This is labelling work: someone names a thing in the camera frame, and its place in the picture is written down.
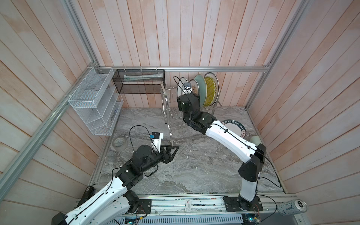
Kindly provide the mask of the small orange sunburst plate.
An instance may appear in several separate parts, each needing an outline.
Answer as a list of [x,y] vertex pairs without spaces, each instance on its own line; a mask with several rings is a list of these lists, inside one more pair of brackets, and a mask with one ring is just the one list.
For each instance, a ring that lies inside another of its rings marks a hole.
[[191,91],[195,93],[196,95],[199,95],[199,84],[195,79],[189,80],[189,83],[191,85]]

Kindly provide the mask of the white plate with cloud outline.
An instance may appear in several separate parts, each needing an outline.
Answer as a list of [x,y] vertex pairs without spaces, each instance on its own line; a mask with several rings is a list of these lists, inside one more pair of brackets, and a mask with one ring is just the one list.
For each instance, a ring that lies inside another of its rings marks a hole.
[[178,88],[177,88],[177,97],[188,94],[188,90],[185,88],[185,84],[188,83],[188,80],[185,77],[181,77],[178,81]]

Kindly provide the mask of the pale green flower plate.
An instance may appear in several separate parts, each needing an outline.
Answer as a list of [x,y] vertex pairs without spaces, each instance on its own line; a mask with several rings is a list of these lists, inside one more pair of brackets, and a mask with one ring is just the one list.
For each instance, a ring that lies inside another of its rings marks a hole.
[[195,76],[194,80],[198,83],[199,86],[199,96],[200,96],[200,105],[201,107],[204,106],[205,101],[206,101],[206,97],[207,97],[207,85],[206,85],[206,81],[205,78],[201,75],[198,74]]

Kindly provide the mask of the yellow woven plate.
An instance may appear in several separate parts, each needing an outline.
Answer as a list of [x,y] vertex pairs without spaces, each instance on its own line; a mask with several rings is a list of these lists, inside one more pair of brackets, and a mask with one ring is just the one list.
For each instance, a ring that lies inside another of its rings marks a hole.
[[210,106],[213,103],[216,95],[216,81],[212,77],[205,77],[206,86],[207,86],[207,95],[204,103],[205,107]]

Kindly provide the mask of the large orange sunburst plate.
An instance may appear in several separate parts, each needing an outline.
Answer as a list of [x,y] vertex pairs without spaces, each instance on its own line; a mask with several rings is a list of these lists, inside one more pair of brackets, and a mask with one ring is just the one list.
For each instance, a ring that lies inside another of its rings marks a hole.
[[219,82],[218,82],[218,78],[216,77],[216,75],[212,72],[209,72],[207,74],[204,75],[204,78],[206,77],[212,77],[215,81],[216,81],[216,95],[215,95],[215,99],[213,100],[213,103],[210,105],[214,105],[218,99],[218,95],[219,95]]

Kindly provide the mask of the green rim white plate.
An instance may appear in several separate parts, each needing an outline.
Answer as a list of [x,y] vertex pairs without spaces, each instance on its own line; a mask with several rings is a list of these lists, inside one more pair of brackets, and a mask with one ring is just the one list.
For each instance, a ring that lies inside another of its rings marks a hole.
[[228,120],[222,121],[222,124],[226,128],[230,129],[232,132],[234,132],[235,134],[240,136],[241,138],[245,138],[246,133],[247,133],[246,129],[239,121],[236,121],[233,119],[228,119]]

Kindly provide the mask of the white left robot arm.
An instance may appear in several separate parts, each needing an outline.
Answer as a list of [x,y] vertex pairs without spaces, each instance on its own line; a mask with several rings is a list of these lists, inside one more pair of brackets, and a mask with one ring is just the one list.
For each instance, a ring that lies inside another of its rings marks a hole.
[[52,224],[104,225],[122,214],[144,213],[145,207],[132,188],[147,170],[172,162],[178,149],[179,146],[162,145],[160,151],[155,151],[148,145],[140,146],[107,185],[76,209],[55,215]]

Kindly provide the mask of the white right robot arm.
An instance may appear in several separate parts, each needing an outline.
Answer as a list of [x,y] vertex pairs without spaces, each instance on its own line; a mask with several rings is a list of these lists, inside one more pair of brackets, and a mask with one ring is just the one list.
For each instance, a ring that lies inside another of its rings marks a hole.
[[189,92],[177,97],[178,108],[183,112],[183,121],[192,129],[218,141],[231,150],[242,162],[238,173],[242,178],[239,207],[249,211],[257,194],[258,176],[263,168],[266,147],[255,145],[241,138],[216,117],[200,109],[200,96]]

